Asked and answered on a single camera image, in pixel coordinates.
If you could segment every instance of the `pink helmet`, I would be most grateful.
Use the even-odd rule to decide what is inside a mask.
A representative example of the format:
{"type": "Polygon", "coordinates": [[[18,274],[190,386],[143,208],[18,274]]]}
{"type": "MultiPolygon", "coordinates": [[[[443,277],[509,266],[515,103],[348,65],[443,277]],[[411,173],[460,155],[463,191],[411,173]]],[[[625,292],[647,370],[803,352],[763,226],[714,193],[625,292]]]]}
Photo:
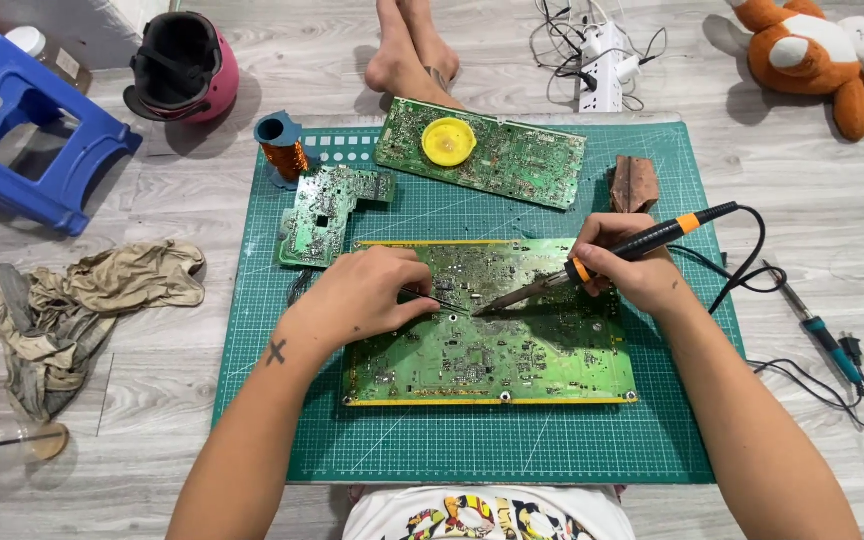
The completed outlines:
{"type": "Polygon", "coordinates": [[[205,122],[233,104],[239,64],[209,19],[192,11],[149,21],[128,66],[135,85],[122,97],[139,117],[156,122],[205,122]]]}

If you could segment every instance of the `brown cloth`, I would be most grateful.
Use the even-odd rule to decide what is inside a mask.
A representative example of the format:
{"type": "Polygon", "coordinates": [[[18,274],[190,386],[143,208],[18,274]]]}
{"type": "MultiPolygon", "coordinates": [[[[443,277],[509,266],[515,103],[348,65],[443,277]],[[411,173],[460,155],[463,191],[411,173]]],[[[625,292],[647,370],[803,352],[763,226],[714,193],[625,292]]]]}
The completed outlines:
{"type": "Polygon", "coordinates": [[[192,244],[162,240],[87,256],[65,276],[46,268],[22,275],[0,264],[0,339],[12,408],[51,421],[82,389],[119,315],[202,303],[206,290],[192,274],[205,262],[192,244]]]}

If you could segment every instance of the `circuit board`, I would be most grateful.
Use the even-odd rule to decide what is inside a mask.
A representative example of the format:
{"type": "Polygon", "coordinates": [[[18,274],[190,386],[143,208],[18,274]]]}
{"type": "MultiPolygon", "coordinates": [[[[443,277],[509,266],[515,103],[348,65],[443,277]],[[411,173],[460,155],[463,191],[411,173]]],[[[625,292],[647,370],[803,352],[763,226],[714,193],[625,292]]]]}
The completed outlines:
{"type": "Polygon", "coordinates": [[[459,309],[348,345],[347,406],[589,404],[637,401],[615,289],[598,298],[563,285],[497,315],[491,300],[562,270],[574,239],[356,242],[413,249],[432,296],[459,309]]]}
{"type": "Polygon", "coordinates": [[[395,194],[392,173],[323,166],[301,177],[294,207],[282,213],[275,262],[328,268],[342,255],[349,214],[358,201],[390,203],[395,194]]]}
{"type": "Polygon", "coordinates": [[[566,210],[575,202],[586,138],[411,99],[392,101],[372,158],[379,166],[566,210]],[[423,131],[439,118],[466,122],[478,141],[454,167],[433,163],[423,131]]]}

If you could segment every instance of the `power strip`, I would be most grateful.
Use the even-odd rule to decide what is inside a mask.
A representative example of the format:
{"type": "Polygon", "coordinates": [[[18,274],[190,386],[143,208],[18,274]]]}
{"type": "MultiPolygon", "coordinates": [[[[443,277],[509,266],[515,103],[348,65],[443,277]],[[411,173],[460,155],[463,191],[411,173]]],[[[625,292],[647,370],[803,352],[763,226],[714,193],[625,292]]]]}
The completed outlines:
{"type": "MultiPolygon", "coordinates": [[[[609,21],[599,27],[596,36],[603,51],[628,50],[628,40],[615,22],[609,21]]],[[[582,72],[595,77],[598,87],[594,92],[587,88],[579,92],[579,113],[622,112],[622,83],[618,80],[616,67],[626,56],[622,51],[612,51],[582,68],[582,72]]]]}

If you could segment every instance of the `white lid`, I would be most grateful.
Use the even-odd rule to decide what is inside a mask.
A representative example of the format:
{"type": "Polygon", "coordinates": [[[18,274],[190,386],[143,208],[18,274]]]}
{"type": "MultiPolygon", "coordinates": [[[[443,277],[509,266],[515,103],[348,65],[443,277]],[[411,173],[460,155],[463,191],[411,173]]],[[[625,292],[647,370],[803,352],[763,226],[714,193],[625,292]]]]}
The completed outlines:
{"type": "Polygon", "coordinates": [[[32,26],[20,26],[6,33],[6,40],[29,53],[29,56],[37,57],[45,48],[45,35],[32,26]]]}

